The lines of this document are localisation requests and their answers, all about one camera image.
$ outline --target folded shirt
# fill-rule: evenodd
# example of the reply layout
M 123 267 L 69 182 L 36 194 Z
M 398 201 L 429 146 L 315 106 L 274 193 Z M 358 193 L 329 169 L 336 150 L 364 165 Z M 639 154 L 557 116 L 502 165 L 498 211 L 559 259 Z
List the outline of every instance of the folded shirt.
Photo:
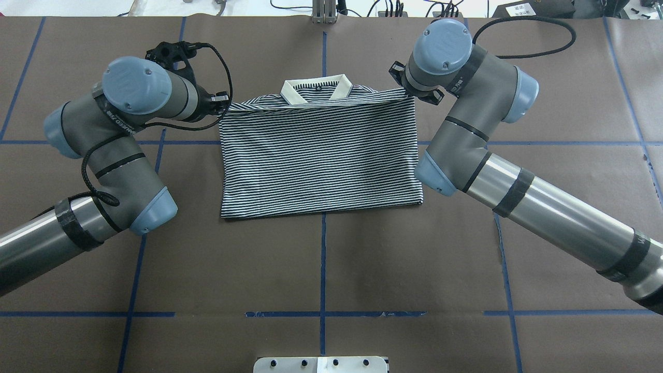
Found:
M 414 98 L 345 75 L 288 80 L 231 104 L 219 125 L 221 217 L 420 204 Z

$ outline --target equipment in background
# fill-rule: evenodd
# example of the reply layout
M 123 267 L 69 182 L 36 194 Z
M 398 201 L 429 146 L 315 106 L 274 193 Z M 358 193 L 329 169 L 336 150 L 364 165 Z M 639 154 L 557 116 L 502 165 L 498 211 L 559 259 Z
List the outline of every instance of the equipment in background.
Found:
M 228 74 L 230 94 L 207 93 L 196 84 L 189 59 L 210 48 Z M 163 125 L 197 131 L 215 126 L 232 100 L 225 61 L 210 44 L 162 42 L 141 59 L 120 57 L 108 65 L 91 94 L 66 102 L 44 120 L 48 142 L 65 157 L 82 161 L 88 192 L 65 198 L 27 224 L 0 236 L 0 295 L 130 229 L 143 235 L 177 213 L 168 189 L 147 161 L 133 135 Z M 184 67 L 177 70 L 177 63 Z M 169 118 L 203 127 L 146 121 Z M 87 166 L 101 185 L 88 179 Z
M 336 23 L 336 0 L 313 0 L 313 23 Z
M 525 0 L 499 5 L 493 13 L 493 18 L 518 17 L 522 15 L 573 18 L 574 13 L 575 6 L 572 0 Z
M 253 373 L 389 373 L 389 359 L 380 356 L 260 358 Z
M 415 175 L 446 196 L 462 190 L 620 283 L 629 298 L 663 315 L 661 243 L 487 149 L 498 124 L 520 119 L 538 95 L 534 78 L 474 44 L 485 27 L 503 21 L 508 20 L 491 21 L 474 40 L 456 20 L 433 22 L 419 36 L 408 63 L 396 61 L 389 70 L 399 85 L 425 102 L 439 103 L 439 88 L 457 97 Z
M 663 19 L 661 1 L 630 0 L 619 13 L 622 19 Z

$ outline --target black cable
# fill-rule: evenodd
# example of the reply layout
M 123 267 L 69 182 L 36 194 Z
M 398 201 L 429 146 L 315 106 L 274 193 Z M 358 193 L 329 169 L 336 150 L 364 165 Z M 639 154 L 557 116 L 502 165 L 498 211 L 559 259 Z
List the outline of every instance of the black cable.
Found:
M 83 192 L 83 193 L 74 194 L 71 197 L 67 197 L 67 199 L 69 200 L 69 202 L 72 202 L 73 200 L 79 199 L 79 198 L 82 198 L 82 197 L 94 197 L 94 194 L 92 194 L 92 192 Z M 54 210 L 54 209 L 55 209 L 55 206 L 51 206 L 51 207 L 47 208 L 46 210 L 38 213 L 31 220 L 37 219 L 39 216 L 42 216 L 43 214 L 46 214 L 47 212 L 49 212 L 51 210 Z
M 450 17 L 451 16 L 452 7 L 453 7 L 453 1 L 449 0 L 449 3 L 447 4 L 446 8 L 444 8 L 444 16 L 445 17 Z
M 375 5 L 377 5 L 377 3 L 379 3 L 379 2 L 380 2 L 380 0 L 375 0 L 375 1 L 373 2 L 373 5 L 371 5 L 371 8 L 369 9 L 368 14 L 366 14 L 366 17 L 370 17 L 370 16 L 371 16 L 371 12 L 373 11 L 373 8 L 375 8 Z
M 144 125 L 143 128 L 150 128 L 150 127 L 154 127 L 156 125 L 161 125 L 163 127 L 168 127 L 168 128 L 173 128 L 173 129 L 181 129 L 182 131 L 202 131 L 204 129 L 208 129 L 208 128 L 214 127 L 215 125 L 219 124 L 221 122 L 221 120 L 223 119 L 223 117 L 225 116 L 225 114 L 228 112 L 228 108 L 230 107 L 230 104 L 233 102 L 233 79 L 230 76 L 230 69 L 228 69 L 228 65 L 225 63 L 225 60 L 223 59 L 223 57 L 221 57 L 221 53 L 219 53 L 219 51 L 216 50 L 216 48 L 214 48 L 213 45 L 208 44 L 208 43 L 202 43 L 200 45 L 202 45 L 202 48 L 212 49 L 212 51 L 214 51 L 214 54 L 216 54 L 216 56 L 221 61 L 221 64 L 223 65 L 223 68 L 225 69 L 225 74 L 228 78 L 228 92 L 229 92 L 228 93 L 228 104 L 226 105 L 226 107 L 223 109 L 223 111 L 220 114 L 217 115 L 218 118 L 214 122 L 212 122 L 208 125 L 204 125 L 203 127 L 184 127 L 184 126 L 181 126 L 181 125 L 176 125 L 176 124 L 171 124 L 171 123 L 154 122 L 154 123 L 148 123 L 148 124 Z
M 274 5 L 273 0 L 269 0 L 269 4 L 276 9 L 313 9 L 313 7 L 277 7 Z
M 118 133 L 117 135 L 109 137 L 106 140 L 103 140 L 102 142 L 98 143 L 97 145 L 94 145 L 93 147 L 90 148 L 90 150 L 88 150 L 87 153 L 85 153 L 85 157 L 83 157 L 83 162 L 81 163 L 81 175 L 83 176 L 83 182 L 85 183 L 86 187 L 90 190 L 91 195 L 97 197 L 100 201 L 112 207 L 119 206 L 120 201 L 117 199 L 117 197 L 113 196 L 112 194 L 101 192 L 97 190 L 94 187 L 94 185 L 92 185 L 92 183 L 90 182 L 90 178 L 88 177 L 88 162 L 90 161 L 92 153 L 97 151 L 97 149 L 103 147 L 108 143 L 112 143 L 113 141 L 121 139 L 122 137 L 126 136 L 127 136 L 126 133 Z
M 566 45 L 564 45 L 561 48 L 549 50 L 549 51 L 546 51 L 546 52 L 539 52 L 539 53 L 532 53 L 532 54 L 516 54 L 514 56 L 497 56 L 497 58 L 532 58 L 532 57 L 548 56 L 549 54 L 554 54 L 554 53 L 557 53 L 557 52 L 561 52 L 565 49 L 568 49 L 571 45 L 573 45 L 575 43 L 575 38 L 577 36 L 575 34 L 575 30 L 573 29 L 573 27 L 571 27 L 571 25 L 569 25 L 566 22 L 560 21 L 558 19 L 553 19 L 553 18 L 548 18 L 548 17 L 541 17 L 541 16 L 538 16 L 538 15 L 522 15 L 522 16 L 519 16 L 519 17 L 506 17 L 506 18 L 494 19 L 494 20 L 486 23 L 485 25 L 483 25 L 477 31 L 477 33 L 474 34 L 474 38 L 472 39 L 472 44 L 477 43 L 477 39 L 479 38 L 479 35 L 481 35 L 481 33 L 485 29 L 489 28 L 490 26 L 496 25 L 498 23 L 510 22 L 510 21 L 540 21 L 540 22 L 545 22 L 545 23 L 552 23 L 553 25 L 562 26 L 563 28 L 569 30 L 569 32 L 571 33 L 571 41 L 566 43 Z
M 352 9 L 346 9 L 346 11 L 349 11 L 349 12 L 352 12 L 352 13 L 355 13 L 356 15 L 358 15 L 358 16 L 360 16 L 360 17 L 361 17 L 361 15 L 360 15 L 359 13 L 355 12 L 355 11 L 354 11 L 354 10 L 352 10 Z
M 433 9 L 433 7 L 436 6 L 437 4 L 442 4 L 442 3 L 440 3 L 439 1 L 436 1 L 436 2 L 432 3 L 432 4 L 430 5 L 430 8 L 428 8 L 428 11 L 426 12 L 426 15 L 425 15 L 424 17 L 428 17 L 428 15 L 430 14 L 430 11 L 431 11 L 431 10 Z

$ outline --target shirt collar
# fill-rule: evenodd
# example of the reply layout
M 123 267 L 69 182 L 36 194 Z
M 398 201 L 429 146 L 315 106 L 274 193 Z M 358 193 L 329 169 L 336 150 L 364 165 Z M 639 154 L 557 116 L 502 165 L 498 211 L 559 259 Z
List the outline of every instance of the shirt collar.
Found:
M 346 98 L 352 89 L 352 83 L 347 79 L 345 74 L 324 76 L 322 78 L 313 79 L 297 79 L 286 80 L 281 88 L 281 96 L 290 105 L 308 104 L 308 102 L 297 92 L 296 86 L 301 84 L 316 84 L 316 83 L 336 83 L 336 89 L 330 97 L 330 100 L 338 100 Z

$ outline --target power cord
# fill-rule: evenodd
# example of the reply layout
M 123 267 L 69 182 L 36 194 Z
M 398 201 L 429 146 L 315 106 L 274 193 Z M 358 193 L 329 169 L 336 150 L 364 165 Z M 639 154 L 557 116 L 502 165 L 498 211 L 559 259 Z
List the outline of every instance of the power cord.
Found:
M 272 7 L 276 8 L 276 9 L 290 9 L 290 10 L 292 10 L 292 9 L 313 9 L 313 7 L 277 7 L 276 5 L 274 5 L 273 1 L 274 0 L 269 0 L 269 4 L 272 5 Z
M 366 14 L 366 17 L 370 17 L 370 16 L 371 16 L 371 12 L 373 11 L 373 8 L 375 8 L 375 5 L 377 5 L 377 3 L 379 3 L 379 2 L 380 2 L 380 0 L 375 0 L 375 1 L 373 2 L 373 5 L 371 5 L 371 8 L 369 9 L 369 12 Z
M 428 8 L 428 11 L 426 12 L 426 16 L 430 14 L 430 11 L 433 10 L 433 7 L 436 5 L 442 6 L 442 11 L 440 12 L 439 17 L 458 17 L 460 11 L 458 10 L 457 4 L 454 4 L 453 1 L 449 1 L 449 3 L 442 3 L 441 1 L 432 1 L 432 0 L 424 0 L 426 2 L 432 3 L 430 7 Z
M 573 29 L 573 27 L 571 27 L 571 25 L 569 25 L 566 22 L 560 21 L 558 19 L 553 19 L 553 18 L 548 18 L 548 17 L 541 17 L 541 16 L 538 16 L 538 15 L 523 15 L 523 16 L 518 16 L 518 17 L 505 17 L 505 18 L 495 19 L 495 20 L 492 20 L 492 21 L 486 23 L 474 34 L 474 38 L 472 39 L 472 44 L 476 44 L 477 39 L 479 38 L 479 35 L 481 35 L 481 33 L 483 31 L 485 31 L 485 29 L 489 28 L 490 26 L 493 26 L 493 25 L 496 25 L 496 24 L 502 23 L 502 22 L 511 22 L 511 21 L 539 21 L 539 22 L 552 23 L 553 25 L 562 26 L 563 28 L 569 30 L 569 33 L 571 33 L 571 41 L 569 41 L 568 43 L 566 43 L 566 45 L 564 45 L 560 48 L 553 49 L 553 50 L 548 50 L 546 52 L 539 52 L 539 53 L 532 53 L 532 54 L 516 54 L 516 55 L 512 55 L 512 56 L 496 56 L 497 58 L 532 58 L 532 57 L 548 56 L 550 54 L 555 54 L 555 53 L 558 53 L 558 52 L 561 52 L 563 50 L 568 49 L 571 45 L 573 45 L 575 43 L 575 38 L 577 36 L 576 33 L 575 33 L 575 30 Z

